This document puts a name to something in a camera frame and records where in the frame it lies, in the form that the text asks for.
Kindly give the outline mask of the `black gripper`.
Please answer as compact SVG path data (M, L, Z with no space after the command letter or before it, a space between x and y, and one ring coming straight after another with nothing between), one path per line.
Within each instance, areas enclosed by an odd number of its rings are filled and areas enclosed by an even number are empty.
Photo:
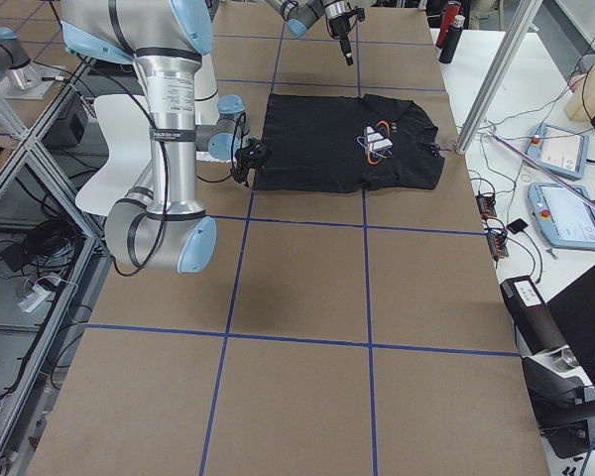
M351 31L350 16L347 14L339 15L334 18L327 18L327 28L329 37L338 40L340 49L343 53L347 65L353 65L354 59L352 47L348 35Z
M261 171L271 157L271 150L260 140L249 139L247 146L238 149L231 167L231 176L237 183L248 184L251 170Z

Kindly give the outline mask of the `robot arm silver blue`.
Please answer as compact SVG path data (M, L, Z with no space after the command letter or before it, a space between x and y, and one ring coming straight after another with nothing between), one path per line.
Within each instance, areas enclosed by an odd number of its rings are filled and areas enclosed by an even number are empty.
M229 176L246 183L270 150L251 137L239 96L218 102L218 120L197 125L194 77L213 47L203 1L64 1L65 44L78 54L131 65L145 94L151 163L117 200L105 223L116 263L198 273L209 263L215 220L196 196L196 153L231 163Z
M354 59L349 35L358 22L365 20L362 7L352 6L349 1L298 1L269 0L272 7L285 21L290 31L298 38L302 37L319 19L326 20L326 28L331 39L337 40L347 65L353 65Z

